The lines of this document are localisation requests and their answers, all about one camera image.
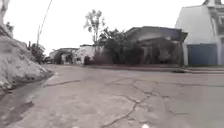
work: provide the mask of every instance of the sidewalk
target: sidewalk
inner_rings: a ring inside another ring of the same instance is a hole
[[[173,72],[173,73],[191,73],[191,74],[224,74],[224,67],[186,67],[177,66],[117,66],[117,65],[88,65],[88,68],[113,69],[113,70],[136,70],[153,72]]]

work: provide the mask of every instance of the road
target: road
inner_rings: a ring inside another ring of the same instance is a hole
[[[48,66],[0,101],[1,128],[221,128],[224,75]]]

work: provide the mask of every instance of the white building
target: white building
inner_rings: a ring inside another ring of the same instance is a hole
[[[183,7],[175,28],[188,33],[183,45],[185,65],[224,64],[224,5],[221,0]]]
[[[76,64],[84,64],[85,56],[89,56],[91,59],[93,59],[96,51],[102,52],[103,47],[92,46],[92,45],[81,45],[80,48],[75,53]]]

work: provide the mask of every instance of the roof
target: roof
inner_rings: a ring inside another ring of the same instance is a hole
[[[126,31],[126,36],[133,36],[136,33],[145,33],[145,32],[151,32],[155,33],[157,35],[160,35],[160,37],[170,37],[171,40],[179,41],[181,36],[181,29],[174,29],[174,28],[166,28],[166,27],[156,27],[156,26],[143,26],[143,27],[133,27],[130,30]]]

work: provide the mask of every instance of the vegetation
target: vegetation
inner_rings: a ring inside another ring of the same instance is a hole
[[[9,29],[10,32],[13,31],[14,26],[11,26],[11,25],[10,25],[10,22],[7,22],[7,23],[6,23],[6,27]]]
[[[38,43],[34,43],[34,44],[31,45],[31,43],[29,43],[28,50],[31,51],[32,55],[36,59],[36,62],[38,62],[39,64],[44,62],[44,58],[45,58],[44,50],[45,50],[45,48],[42,45],[40,45]]]
[[[86,15],[85,29],[92,33],[94,44],[98,44],[99,32],[105,26],[104,18],[101,11],[92,10]]]
[[[141,61],[143,50],[138,44],[129,43],[124,31],[104,29],[99,44],[109,51],[114,64],[139,64]]]
[[[84,65],[90,65],[91,64],[91,60],[89,56],[85,56],[84,58]]]

